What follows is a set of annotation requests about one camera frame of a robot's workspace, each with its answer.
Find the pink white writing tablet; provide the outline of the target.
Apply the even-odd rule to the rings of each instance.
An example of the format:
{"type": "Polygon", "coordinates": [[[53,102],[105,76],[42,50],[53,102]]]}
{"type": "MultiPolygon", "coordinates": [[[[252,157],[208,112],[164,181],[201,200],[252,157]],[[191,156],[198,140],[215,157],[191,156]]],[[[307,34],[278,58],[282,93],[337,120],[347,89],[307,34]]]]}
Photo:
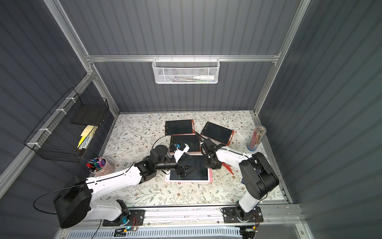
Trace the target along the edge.
{"type": "Polygon", "coordinates": [[[212,183],[212,170],[204,166],[204,156],[203,155],[189,155],[182,156],[179,162],[182,167],[192,166],[196,169],[188,173],[185,178],[181,178],[177,175],[174,170],[171,170],[170,174],[165,175],[165,182],[177,182],[177,183],[212,183]]]}

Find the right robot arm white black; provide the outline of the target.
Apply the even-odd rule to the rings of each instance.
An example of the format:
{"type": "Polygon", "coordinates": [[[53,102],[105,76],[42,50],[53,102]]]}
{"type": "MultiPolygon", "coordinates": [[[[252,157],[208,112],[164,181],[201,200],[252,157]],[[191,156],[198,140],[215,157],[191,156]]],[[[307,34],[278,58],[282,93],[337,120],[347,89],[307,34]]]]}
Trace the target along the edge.
{"type": "Polygon", "coordinates": [[[254,218],[256,206],[280,183],[266,157],[260,152],[252,155],[238,152],[224,144],[217,145],[207,138],[201,140],[201,153],[206,168],[216,170],[227,164],[241,172],[246,192],[235,205],[235,215],[240,222],[254,218]]]}

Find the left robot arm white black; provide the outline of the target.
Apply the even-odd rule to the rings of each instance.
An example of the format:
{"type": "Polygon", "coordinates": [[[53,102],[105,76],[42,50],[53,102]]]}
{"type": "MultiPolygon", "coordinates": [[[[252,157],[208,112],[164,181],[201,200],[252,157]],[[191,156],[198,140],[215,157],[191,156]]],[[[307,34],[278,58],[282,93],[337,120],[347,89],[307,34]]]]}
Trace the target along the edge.
{"type": "Polygon", "coordinates": [[[181,163],[181,159],[190,158],[188,150],[189,146],[184,144],[170,156],[166,146],[158,145],[128,169],[98,177],[74,176],[53,200],[60,227],[70,228],[86,220],[126,224],[129,212],[122,200],[99,203],[97,199],[115,190],[151,180],[159,170],[173,170],[181,178],[193,174],[198,170],[196,167],[181,163]]]}

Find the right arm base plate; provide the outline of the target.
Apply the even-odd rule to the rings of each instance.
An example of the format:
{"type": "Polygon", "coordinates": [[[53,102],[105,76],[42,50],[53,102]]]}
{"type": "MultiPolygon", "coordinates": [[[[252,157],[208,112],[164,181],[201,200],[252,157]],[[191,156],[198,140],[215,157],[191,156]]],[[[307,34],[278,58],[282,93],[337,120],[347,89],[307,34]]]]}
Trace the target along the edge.
{"type": "Polygon", "coordinates": [[[264,221],[261,208],[255,206],[250,212],[245,212],[239,206],[223,207],[220,209],[226,224],[253,223],[260,224],[264,221]]]}

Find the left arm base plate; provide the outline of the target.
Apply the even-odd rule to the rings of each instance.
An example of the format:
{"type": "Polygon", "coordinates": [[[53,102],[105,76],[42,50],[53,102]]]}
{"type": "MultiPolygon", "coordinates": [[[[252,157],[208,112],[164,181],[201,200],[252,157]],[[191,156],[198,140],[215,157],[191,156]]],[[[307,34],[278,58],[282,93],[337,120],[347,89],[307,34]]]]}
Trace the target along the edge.
{"type": "Polygon", "coordinates": [[[145,210],[130,210],[129,213],[122,212],[114,221],[104,220],[103,227],[119,227],[119,226],[142,226],[145,219],[145,210]]]}

